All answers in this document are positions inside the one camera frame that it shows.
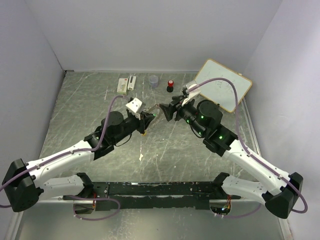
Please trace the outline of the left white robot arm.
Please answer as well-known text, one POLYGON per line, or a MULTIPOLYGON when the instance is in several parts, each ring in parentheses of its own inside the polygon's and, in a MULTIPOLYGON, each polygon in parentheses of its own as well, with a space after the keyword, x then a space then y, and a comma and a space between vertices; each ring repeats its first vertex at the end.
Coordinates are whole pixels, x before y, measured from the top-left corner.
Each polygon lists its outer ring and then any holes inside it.
POLYGON ((1 189, 9 201, 9 208, 22 212, 39 200, 63 196, 80 197, 83 200, 95 195, 94 184, 86 173, 58 178, 57 175, 77 164, 95 161, 111 151, 134 131, 144 134, 154 120, 152 113, 142 112, 136 117, 128 112, 127 117, 112 111, 109 119, 103 119, 94 132, 71 147, 56 154, 25 163, 13 161, 3 179, 1 189))

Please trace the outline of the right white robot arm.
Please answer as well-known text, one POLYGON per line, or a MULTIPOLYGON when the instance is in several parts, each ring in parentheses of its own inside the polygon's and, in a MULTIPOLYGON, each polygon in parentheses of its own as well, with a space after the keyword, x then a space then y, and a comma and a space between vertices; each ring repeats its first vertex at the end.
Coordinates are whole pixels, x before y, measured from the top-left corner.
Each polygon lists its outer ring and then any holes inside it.
POLYGON ((167 121, 184 120, 191 130, 203 139, 212 153, 224 157, 252 175, 256 181, 239 179, 232 175, 212 186, 218 199, 234 195, 254 200, 281 219, 293 212, 303 186, 303 177, 289 174, 253 152, 231 130, 222 125, 223 113, 210 100, 202 100, 197 106, 186 96, 174 96, 169 104, 159 105, 167 121))

